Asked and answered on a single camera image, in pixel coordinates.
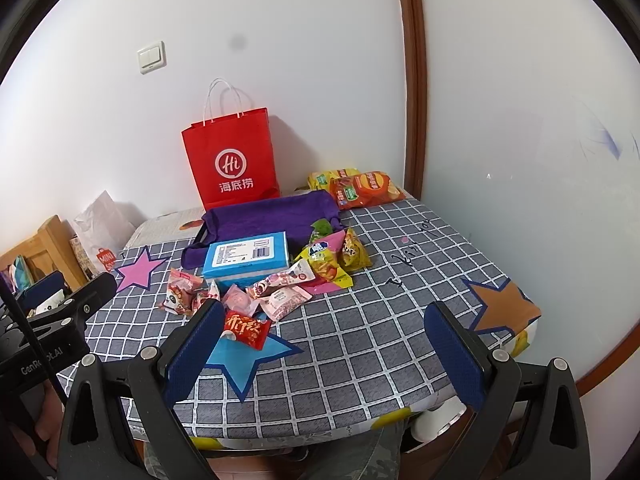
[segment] purple cloth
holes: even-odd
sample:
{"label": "purple cloth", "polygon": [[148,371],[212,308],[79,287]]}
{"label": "purple cloth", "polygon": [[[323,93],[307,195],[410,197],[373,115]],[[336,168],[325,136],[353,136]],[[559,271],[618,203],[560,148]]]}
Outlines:
{"label": "purple cloth", "polygon": [[338,206],[324,190],[215,207],[204,213],[204,225],[194,243],[182,251],[180,262],[184,269],[195,269],[203,266],[213,242],[280,231],[287,234],[289,251],[297,253],[309,242],[313,231],[311,224],[321,218],[326,218],[334,231],[343,229]]}

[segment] yellow snack package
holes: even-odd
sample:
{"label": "yellow snack package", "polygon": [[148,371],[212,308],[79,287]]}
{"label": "yellow snack package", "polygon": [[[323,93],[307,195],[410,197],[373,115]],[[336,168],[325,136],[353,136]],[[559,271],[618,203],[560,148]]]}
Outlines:
{"label": "yellow snack package", "polygon": [[337,254],[344,244],[345,231],[338,231],[324,238],[316,240],[308,245],[296,257],[296,261],[304,258],[309,262],[316,278],[311,282],[301,283],[300,286],[310,292],[325,283],[333,283],[337,288],[349,288],[353,286],[351,276],[344,272],[344,269],[338,263]]}
{"label": "yellow snack package", "polygon": [[338,261],[340,261],[340,265],[347,272],[364,269],[371,265],[367,250],[358,239],[356,231],[351,227],[347,229],[347,234],[342,244],[342,252],[338,257]]}
{"label": "yellow snack package", "polygon": [[345,168],[344,170],[327,170],[320,173],[312,173],[308,176],[307,181],[309,187],[313,190],[324,189],[329,191],[329,184],[332,178],[343,178],[346,176],[357,175],[360,172],[355,168]]}

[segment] light switch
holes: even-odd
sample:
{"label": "light switch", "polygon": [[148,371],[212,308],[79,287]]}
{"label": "light switch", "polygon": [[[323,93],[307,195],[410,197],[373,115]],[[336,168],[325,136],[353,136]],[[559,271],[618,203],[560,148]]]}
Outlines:
{"label": "light switch", "polygon": [[166,65],[166,55],[164,53],[164,41],[159,41],[146,46],[138,51],[138,65],[140,73],[146,74],[156,68]]}

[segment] hi logo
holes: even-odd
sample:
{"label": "hi logo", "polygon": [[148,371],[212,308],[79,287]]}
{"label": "hi logo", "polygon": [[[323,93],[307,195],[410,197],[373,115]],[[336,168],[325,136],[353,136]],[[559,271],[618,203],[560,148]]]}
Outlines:
{"label": "hi logo", "polygon": [[246,158],[238,150],[222,150],[216,157],[216,171],[225,178],[238,178],[246,171]]}

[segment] white plastic bag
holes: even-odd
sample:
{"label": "white plastic bag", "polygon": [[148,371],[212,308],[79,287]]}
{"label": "white plastic bag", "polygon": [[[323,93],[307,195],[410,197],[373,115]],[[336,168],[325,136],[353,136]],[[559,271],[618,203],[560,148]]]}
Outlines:
{"label": "white plastic bag", "polygon": [[74,228],[98,272],[113,269],[117,254],[135,231],[106,191],[74,219]]}

